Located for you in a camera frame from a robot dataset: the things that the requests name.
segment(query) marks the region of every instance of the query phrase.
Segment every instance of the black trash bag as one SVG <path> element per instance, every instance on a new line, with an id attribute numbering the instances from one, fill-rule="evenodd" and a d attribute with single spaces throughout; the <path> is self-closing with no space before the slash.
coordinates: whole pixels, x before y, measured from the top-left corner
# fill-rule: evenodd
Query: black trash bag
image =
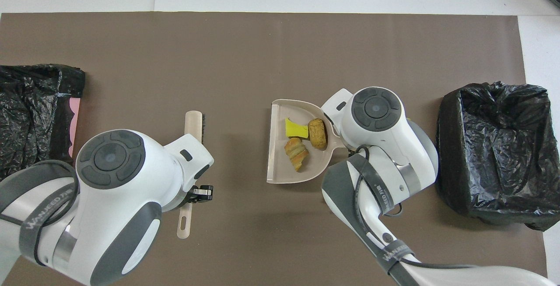
<path id="1" fill-rule="evenodd" d="M 560 220 L 558 150 L 543 87 L 496 82 L 447 94 L 436 143 L 436 189 L 459 214 L 541 231 Z"/>
<path id="2" fill-rule="evenodd" d="M 0 65 L 0 181 L 46 159 L 72 163 L 68 149 L 85 73 L 66 65 Z"/>

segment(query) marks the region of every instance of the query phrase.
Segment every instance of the brown mat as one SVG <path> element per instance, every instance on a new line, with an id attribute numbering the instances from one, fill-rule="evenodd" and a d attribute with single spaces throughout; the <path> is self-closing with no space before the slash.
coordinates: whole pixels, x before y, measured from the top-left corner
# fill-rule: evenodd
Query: brown mat
<path id="1" fill-rule="evenodd" d="M 206 114 L 216 163 L 198 184 L 188 240 L 164 214 L 146 259 L 119 285 L 392 285 L 323 202 L 322 177 L 266 183 L 270 103 L 322 105 L 338 89 L 400 95 L 434 138 L 444 94 L 472 82 L 525 82 L 516 17 L 385 14 L 3 14 L 0 64 L 62 63 L 88 74 L 76 146 L 126 128 L 169 143 L 184 113 Z M 546 274 L 542 234 L 459 216 L 434 187 L 386 225 L 423 262 L 508 265 Z M 20 259 L 6 285 L 74 285 Z"/>

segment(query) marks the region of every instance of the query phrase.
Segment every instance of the croissant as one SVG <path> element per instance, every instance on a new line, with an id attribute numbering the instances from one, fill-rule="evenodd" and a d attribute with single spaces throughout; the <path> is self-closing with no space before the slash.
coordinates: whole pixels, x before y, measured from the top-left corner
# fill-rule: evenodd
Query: croissant
<path id="1" fill-rule="evenodd" d="M 302 143 L 299 138 L 290 138 L 288 143 L 284 146 L 284 150 L 286 151 L 286 155 L 290 157 L 294 169 L 299 171 L 305 157 L 309 155 L 309 151 L 305 148 L 304 143 Z"/>
<path id="2" fill-rule="evenodd" d="M 321 119 L 315 118 L 309 121 L 308 130 L 312 146 L 324 150 L 326 148 L 325 123 Z"/>

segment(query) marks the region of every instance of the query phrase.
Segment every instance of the white robotic arm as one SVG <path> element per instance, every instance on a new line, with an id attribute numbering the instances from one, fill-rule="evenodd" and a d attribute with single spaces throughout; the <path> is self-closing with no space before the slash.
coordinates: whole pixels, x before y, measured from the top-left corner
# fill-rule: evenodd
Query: white robotic arm
<path id="1" fill-rule="evenodd" d="M 19 254 L 85 285 L 122 278 L 152 245 L 162 212 L 212 199 L 211 187 L 193 190 L 213 163 L 190 134 L 161 146 L 114 130 L 84 145 L 77 175 L 61 162 L 13 174 L 0 184 L 0 282 Z"/>
<path id="2" fill-rule="evenodd" d="M 404 115 L 388 89 L 338 91 L 323 106 L 348 148 L 357 153 L 328 168 L 322 194 L 330 209 L 366 244 L 401 286 L 554 286 L 522 269 L 430 265 L 418 261 L 379 219 L 434 183 L 438 155 L 430 138 Z"/>

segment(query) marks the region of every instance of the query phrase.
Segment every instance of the round gray button panel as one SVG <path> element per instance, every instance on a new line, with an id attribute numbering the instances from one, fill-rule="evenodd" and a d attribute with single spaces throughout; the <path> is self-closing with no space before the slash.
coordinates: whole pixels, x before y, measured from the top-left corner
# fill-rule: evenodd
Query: round gray button panel
<path id="1" fill-rule="evenodd" d="M 138 174 L 145 158 L 144 141 L 138 134 L 110 131 L 84 145 L 76 161 L 76 171 L 92 188 L 117 188 Z"/>
<path id="2" fill-rule="evenodd" d="M 382 88 L 366 88 L 352 101 L 352 116 L 356 123 L 368 131 L 390 129 L 400 118 L 399 99 Z"/>

